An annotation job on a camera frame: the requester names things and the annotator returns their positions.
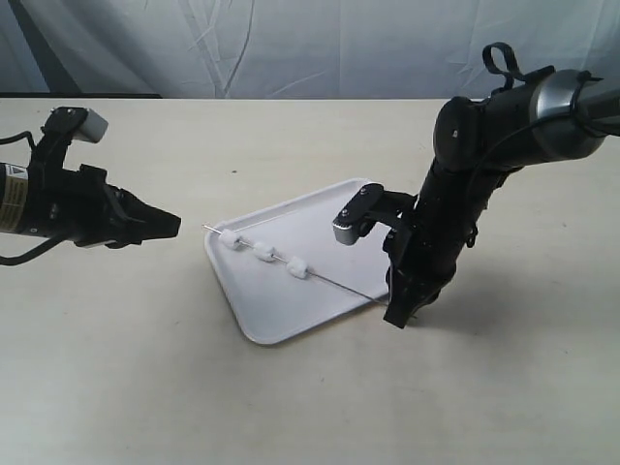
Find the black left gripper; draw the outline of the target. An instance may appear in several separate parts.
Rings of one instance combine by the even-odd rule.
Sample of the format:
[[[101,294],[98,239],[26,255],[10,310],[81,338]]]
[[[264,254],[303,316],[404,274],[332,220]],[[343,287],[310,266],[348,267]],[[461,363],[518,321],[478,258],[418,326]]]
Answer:
[[[31,164],[26,195],[26,234],[60,236],[78,247],[118,249],[178,235],[181,218],[107,183],[106,170]],[[137,223],[126,226],[126,215]]]

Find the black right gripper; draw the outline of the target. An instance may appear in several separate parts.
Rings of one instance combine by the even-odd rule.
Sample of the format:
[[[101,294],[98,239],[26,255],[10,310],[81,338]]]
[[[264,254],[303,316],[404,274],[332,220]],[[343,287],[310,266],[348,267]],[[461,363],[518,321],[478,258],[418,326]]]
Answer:
[[[462,250],[478,235],[480,205],[459,196],[420,195],[400,216],[383,244],[389,258],[387,310],[383,320],[404,328],[432,304],[452,280]]]

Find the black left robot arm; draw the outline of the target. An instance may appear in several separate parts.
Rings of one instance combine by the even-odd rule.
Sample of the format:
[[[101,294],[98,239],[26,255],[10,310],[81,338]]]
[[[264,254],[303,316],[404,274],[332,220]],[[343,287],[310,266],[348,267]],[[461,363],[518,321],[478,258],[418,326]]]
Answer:
[[[1,165],[1,231],[53,238],[77,247],[119,249],[178,235],[181,218],[106,183],[103,169],[59,170],[46,186],[43,172]]]

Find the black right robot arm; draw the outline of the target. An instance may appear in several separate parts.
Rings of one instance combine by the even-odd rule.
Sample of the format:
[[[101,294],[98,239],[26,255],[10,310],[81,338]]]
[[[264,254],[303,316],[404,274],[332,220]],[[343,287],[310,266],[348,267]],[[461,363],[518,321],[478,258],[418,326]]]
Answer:
[[[453,278],[494,191],[525,167],[581,160],[619,134],[619,83],[564,70],[481,101],[454,97],[433,129],[434,159],[414,206],[384,243],[384,319],[402,328]]]

